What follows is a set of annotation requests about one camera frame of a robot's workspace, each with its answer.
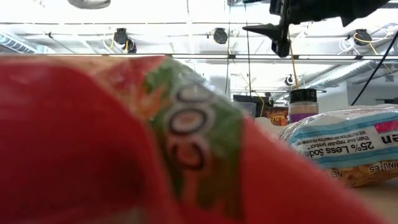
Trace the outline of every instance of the red snack bag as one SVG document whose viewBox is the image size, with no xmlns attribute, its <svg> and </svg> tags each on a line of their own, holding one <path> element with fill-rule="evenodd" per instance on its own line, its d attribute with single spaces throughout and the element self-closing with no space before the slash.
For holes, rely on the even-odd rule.
<svg viewBox="0 0 398 224">
<path fill-rule="evenodd" d="M 2 223 L 381 223 L 169 58 L 0 68 Z"/>
</svg>

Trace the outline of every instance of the ceiling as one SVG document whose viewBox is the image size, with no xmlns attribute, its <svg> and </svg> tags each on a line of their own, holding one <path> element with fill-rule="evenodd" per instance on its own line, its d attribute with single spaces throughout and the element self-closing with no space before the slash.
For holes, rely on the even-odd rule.
<svg viewBox="0 0 398 224">
<path fill-rule="evenodd" d="M 286 88 L 284 78 L 293 73 L 290 59 L 260 60 L 256 55 L 274 55 L 271 41 L 247 33 L 247 24 L 278 23 L 268 4 L 229 6 L 225 0 L 113 0 L 110 7 L 95 11 L 74 8 L 67 0 L 0 0 L 0 35 L 18 40 L 37 54 L 124 54 L 111 39 L 116 28 L 126 28 L 138 54 L 201 54 L 202 58 L 180 58 L 199 73 L 231 77 L 231 89 L 247 88 L 249 60 L 252 88 Z M 383 53 L 398 30 L 398 9 L 379 9 L 370 16 L 342 27 L 339 18 L 290 26 L 295 55 L 374 55 L 370 45 L 357 46 L 345 40 L 356 29 L 367 29 L 377 54 Z M 229 31 L 229 44 L 217 44 L 215 28 Z M 213 58 L 213 54 L 236 55 Z M 13 50 L 6 47 L 0 52 Z M 326 72 L 355 63 L 353 60 L 299 60 L 296 71 L 300 85 Z"/>
</svg>

